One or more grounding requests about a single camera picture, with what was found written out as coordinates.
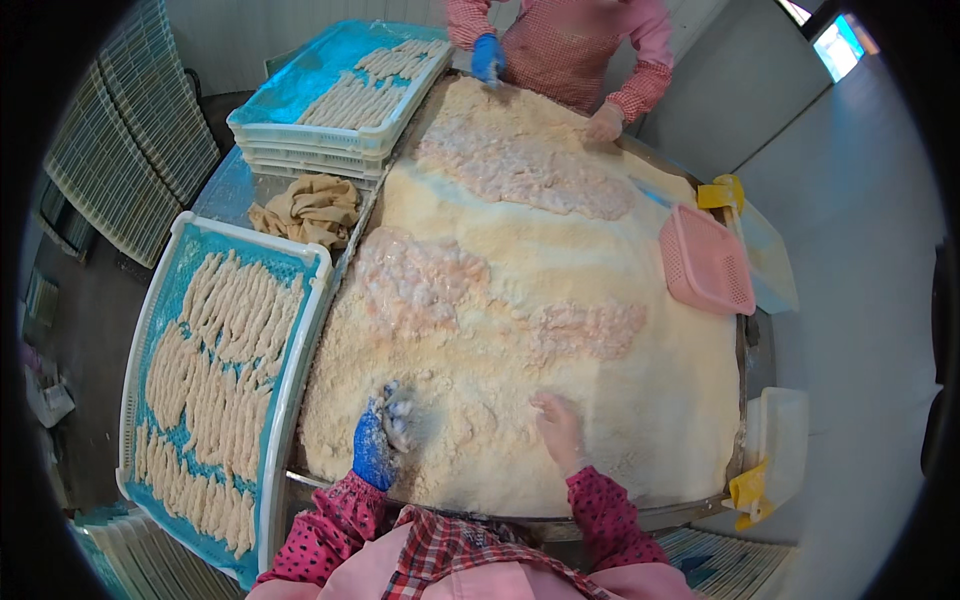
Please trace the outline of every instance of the gloved hand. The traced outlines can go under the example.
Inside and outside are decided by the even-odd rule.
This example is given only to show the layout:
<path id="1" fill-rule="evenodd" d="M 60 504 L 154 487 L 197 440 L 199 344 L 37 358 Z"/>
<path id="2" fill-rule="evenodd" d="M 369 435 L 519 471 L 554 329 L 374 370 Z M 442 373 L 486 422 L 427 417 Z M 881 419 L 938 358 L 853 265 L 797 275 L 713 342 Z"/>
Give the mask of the gloved hand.
<path id="1" fill-rule="evenodd" d="M 399 382 L 393 380 L 383 386 L 383 397 L 367 398 L 367 410 L 360 415 L 353 432 L 353 472 L 381 492 L 388 490 L 396 479 L 391 442 L 409 446 L 404 418 L 410 413 L 412 403 L 410 400 L 387 402 L 398 388 Z M 405 452 L 409 447 L 398 449 Z"/>
<path id="2" fill-rule="evenodd" d="M 612 142 L 623 133 L 623 110 L 613 102 L 605 102 L 587 121 L 587 139 Z"/>
<path id="3" fill-rule="evenodd" d="M 496 88 L 500 85 L 496 76 L 506 68 L 507 57 L 494 34 L 483 34 L 473 42 L 473 59 L 470 61 L 473 77 Z"/>
<path id="4" fill-rule="evenodd" d="M 580 420 L 569 403 L 555 394 L 537 392 L 530 404 L 543 411 L 537 415 L 537 429 L 543 436 L 550 458 L 564 472 L 564 479 L 588 466 Z"/>

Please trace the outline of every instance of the worker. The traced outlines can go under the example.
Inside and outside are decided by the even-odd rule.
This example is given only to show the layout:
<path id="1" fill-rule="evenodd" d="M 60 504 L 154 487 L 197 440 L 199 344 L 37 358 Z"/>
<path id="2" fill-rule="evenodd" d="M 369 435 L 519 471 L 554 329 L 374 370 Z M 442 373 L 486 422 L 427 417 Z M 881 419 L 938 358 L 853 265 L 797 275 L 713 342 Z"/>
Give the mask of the worker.
<path id="1" fill-rule="evenodd" d="M 385 389 L 385 396 L 390 392 Z M 627 491 L 589 464 L 580 423 L 567 402 L 539 393 L 531 404 L 541 410 L 537 427 L 566 478 L 567 500 L 593 559 L 591 574 L 529 547 L 504 524 L 448 518 L 412 505 L 378 538 L 386 492 L 396 478 L 381 423 L 392 419 L 399 430 L 405 423 L 371 398 L 354 431 L 353 469 L 313 493 L 317 510 L 296 516 L 273 568 L 257 578 L 249 600 L 692 600 L 681 571 L 637 526 Z"/>
<path id="2" fill-rule="evenodd" d="M 661 0 L 521 0 L 519 16 L 500 40 L 487 20 L 490 5 L 446 0 L 450 41 L 473 53 L 474 77 L 496 86 L 501 74 L 584 115 L 600 99 L 620 40 L 630 37 L 634 74 L 590 117 L 590 140 L 615 140 L 624 122 L 650 112 L 670 85 L 670 21 Z"/>

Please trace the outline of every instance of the checkered apron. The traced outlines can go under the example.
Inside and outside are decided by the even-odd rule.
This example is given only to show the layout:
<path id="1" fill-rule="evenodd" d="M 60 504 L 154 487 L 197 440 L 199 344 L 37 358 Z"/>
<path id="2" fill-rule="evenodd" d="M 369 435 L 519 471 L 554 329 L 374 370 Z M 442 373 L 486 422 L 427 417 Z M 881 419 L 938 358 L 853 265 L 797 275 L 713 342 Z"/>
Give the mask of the checkered apron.
<path id="1" fill-rule="evenodd" d="M 420 598 L 431 584 L 450 573 L 490 563 L 545 564 L 570 582 L 585 598 L 609 600 L 610 596 L 587 575 L 577 572 L 539 550 L 502 541 L 483 526 L 456 518 L 434 515 L 416 506 L 400 512 L 396 525 L 413 523 L 407 544 L 400 552 L 396 572 L 382 600 Z"/>
<path id="2" fill-rule="evenodd" d="M 503 81 L 590 113 L 620 36 L 579 36 L 553 26 L 557 7 L 581 1 L 535 0 L 520 13 L 500 40 L 507 55 Z"/>

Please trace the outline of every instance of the white powder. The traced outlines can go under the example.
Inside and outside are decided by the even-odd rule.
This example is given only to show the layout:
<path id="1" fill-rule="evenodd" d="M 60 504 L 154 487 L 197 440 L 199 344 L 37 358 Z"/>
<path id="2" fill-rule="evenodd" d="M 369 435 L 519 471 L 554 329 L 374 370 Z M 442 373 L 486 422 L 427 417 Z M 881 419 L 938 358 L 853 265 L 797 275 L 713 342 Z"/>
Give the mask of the white powder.
<path id="1" fill-rule="evenodd" d="M 440 97 L 446 105 L 478 93 L 484 92 L 461 80 Z M 685 182 L 632 156 L 609 148 L 602 156 L 577 150 L 581 117 L 526 91 L 512 102 L 540 106 L 530 118 L 539 114 L 545 122 L 539 128 L 532 123 L 528 135 L 543 131 L 545 148 L 561 143 L 613 179 L 629 174 L 687 200 Z M 558 114 L 575 127 L 558 132 L 550 122 Z M 483 126 L 482 115 L 474 121 L 473 127 Z M 411 156 L 397 162 L 385 184 L 380 222 L 371 224 L 391 229 L 374 229 L 368 238 L 375 242 L 371 249 L 401 239 L 404 256 L 412 248 L 425 252 L 412 270 L 405 267 L 414 263 L 397 263 L 388 288 L 399 290 L 406 273 L 427 283 L 423 293 L 448 308 L 441 319 L 425 320 L 430 313 L 422 307 L 408 310 L 414 288 L 385 294 L 379 287 L 371 310 L 370 281 L 383 274 L 366 282 L 358 275 L 361 251 L 330 313 L 307 384 L 300 442 L 309 469 L 328 479 L 346 475 L 367 396 L 398 378 L 416 405 L 409 431 L 418 445 L 401 458 L 394 498 L 494 515 L 569 515 L 563 478 L 527 403 L 539 389 L 573 401 L 593 463 L 641 506 L 719 492 L 739 423 L 735 321 L 669 296 L 657 243 L 666 209 L 633 190 L 629 211 L 616 220 L 490 204 L 429 171 Z M 482 260 L 489 283 L 481 276 L 445 295 L 437 281 L 465 281 L 450 276 L 463 267 L 449 262 L 454 241 L 457 261 L 466 258 L 476 268 Z M 437 249 L 450 258 L 438 253 L 431 260 Z M 379 253 L 369 252 L 367 260 Z M 431 271 L 437 261 L 446 271 Z M 387 298 L 398 304 L 376 310 Z M 384 314 L 406 317 L 384 321 Z"/>

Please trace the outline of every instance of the stacked drying rack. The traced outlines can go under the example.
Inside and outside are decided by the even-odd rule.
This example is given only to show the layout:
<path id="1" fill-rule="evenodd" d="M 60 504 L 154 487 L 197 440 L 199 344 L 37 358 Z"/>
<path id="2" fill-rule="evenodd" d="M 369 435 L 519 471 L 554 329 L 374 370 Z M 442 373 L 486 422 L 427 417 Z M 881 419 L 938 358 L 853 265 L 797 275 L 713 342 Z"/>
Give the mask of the stacked drying rack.
<path id="1" fill-rule="evenodd" d="M 294 123 L 310 103 L 330 89 L 341 72 L 352 71 L 366 78 L 362 69 L 353 68 L 360 59 L 377 48 L 393 48 L 407 39 L 446 39 L 446 34 L 441 29 L 408 23 L 350 20 L 337 23 L 310 42 L 227 119 L 251 171 L 282 177 L 329 173 L 352 181 L 359 189 L 373 190 L 385 173 L 400 134 L 445 71 L 452 47 L 429 59 L 377 127 L 347 130 Z"/>

